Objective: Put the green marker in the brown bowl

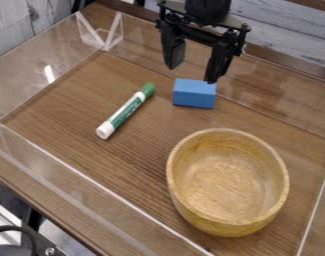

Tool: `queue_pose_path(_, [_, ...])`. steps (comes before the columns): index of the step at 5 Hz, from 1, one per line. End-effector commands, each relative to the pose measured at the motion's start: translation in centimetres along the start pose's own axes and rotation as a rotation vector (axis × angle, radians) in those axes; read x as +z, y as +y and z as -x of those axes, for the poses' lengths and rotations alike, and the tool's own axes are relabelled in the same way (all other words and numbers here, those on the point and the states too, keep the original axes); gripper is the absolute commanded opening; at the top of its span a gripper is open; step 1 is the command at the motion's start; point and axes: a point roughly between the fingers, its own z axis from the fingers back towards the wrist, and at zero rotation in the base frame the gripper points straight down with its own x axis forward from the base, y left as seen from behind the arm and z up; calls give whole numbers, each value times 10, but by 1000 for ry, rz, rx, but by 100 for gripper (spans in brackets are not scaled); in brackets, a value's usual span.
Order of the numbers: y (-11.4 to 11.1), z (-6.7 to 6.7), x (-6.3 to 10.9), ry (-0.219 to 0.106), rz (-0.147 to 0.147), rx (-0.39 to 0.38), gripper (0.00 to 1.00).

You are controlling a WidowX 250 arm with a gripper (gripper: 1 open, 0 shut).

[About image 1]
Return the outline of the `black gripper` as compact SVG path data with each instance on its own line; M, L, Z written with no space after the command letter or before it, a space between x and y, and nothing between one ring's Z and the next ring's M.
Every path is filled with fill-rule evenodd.
M227 74L247 45L251 26L231 14L232 0L160 0L156 26L161 32L164 60L170 70L185 60L185 40L213 47L204 80L215 84Z

